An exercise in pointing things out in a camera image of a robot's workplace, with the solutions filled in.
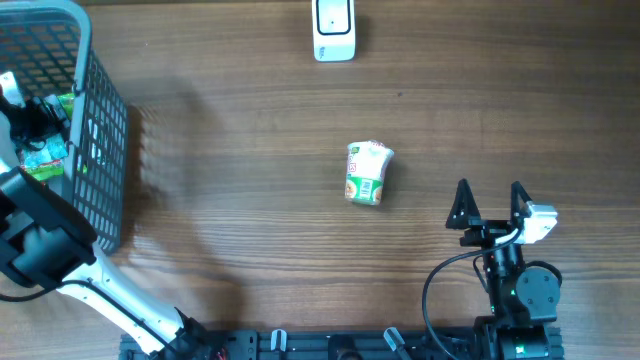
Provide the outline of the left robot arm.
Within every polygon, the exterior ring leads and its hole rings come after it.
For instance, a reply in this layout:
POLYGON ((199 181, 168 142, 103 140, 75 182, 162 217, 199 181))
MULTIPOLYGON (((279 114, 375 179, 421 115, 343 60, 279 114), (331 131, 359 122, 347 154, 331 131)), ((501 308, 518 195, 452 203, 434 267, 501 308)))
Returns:
POLYGON ((125 331, 151 359, 211 359, 206 330, 129 279, 97 245, 89 221, 13 159, 1 173, 1 271, 24 288, 20 303, 57 291, 125 331))

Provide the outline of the green snack bag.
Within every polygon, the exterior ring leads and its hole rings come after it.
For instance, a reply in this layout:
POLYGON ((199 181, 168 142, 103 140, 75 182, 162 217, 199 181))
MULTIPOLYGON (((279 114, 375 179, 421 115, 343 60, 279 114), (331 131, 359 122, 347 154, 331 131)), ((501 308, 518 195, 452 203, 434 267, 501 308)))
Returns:
POLYGON ((64 173, 63 160, 69 155, 67 142, 74 101, 73 93, 31 100, 48 124, 45 134, 30 140, 26 147, 19 150, 18 157, 21 167, 38 181, 45 182, 64 173))

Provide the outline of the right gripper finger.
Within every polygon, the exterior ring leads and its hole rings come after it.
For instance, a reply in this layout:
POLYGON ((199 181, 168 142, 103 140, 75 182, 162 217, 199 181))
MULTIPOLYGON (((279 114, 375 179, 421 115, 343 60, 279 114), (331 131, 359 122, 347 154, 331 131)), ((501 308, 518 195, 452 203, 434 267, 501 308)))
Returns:
POLYGON ((481 215, 469 182, 466 179, 461 179, 458 182, 455 199, 445 227, 453 230, 465 230, 478 226, 480 222, 481 215))
POLYGON ((519 181, 511 184, 511 210, 510 222, 512 225, 521 225, 523 219, 528 215, 528 203, 531 197, 528 195, 523 185, 519 181))

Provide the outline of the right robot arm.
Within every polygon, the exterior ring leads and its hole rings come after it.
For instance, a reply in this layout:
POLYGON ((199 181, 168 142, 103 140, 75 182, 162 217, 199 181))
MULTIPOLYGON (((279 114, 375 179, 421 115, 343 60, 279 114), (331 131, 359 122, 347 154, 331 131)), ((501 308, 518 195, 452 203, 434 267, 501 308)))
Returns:
POLYGON ((551 232, 558 212, 534 202, 518 182, 511 185, 510 204, 508 220, 483 219, 468 181, 458 183, 446 227, 464 232, 461 246, 483 252, 479 274, 492 314, 477 317, 469 345, 456 350, 463 359, 562 359, 560 330, 551 325, 562 275, 547 262, 525 261, 522 251, 551 232))

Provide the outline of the instant noodle cup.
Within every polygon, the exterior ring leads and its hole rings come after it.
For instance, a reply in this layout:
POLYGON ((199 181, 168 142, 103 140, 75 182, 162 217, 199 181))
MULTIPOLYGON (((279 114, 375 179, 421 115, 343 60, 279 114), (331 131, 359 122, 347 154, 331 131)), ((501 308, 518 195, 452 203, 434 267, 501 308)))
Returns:
POLYGON ((345 198, 351 202, 377 206, 382 199, 385 174, 394 151, 376 140, 347 146, 345 198))

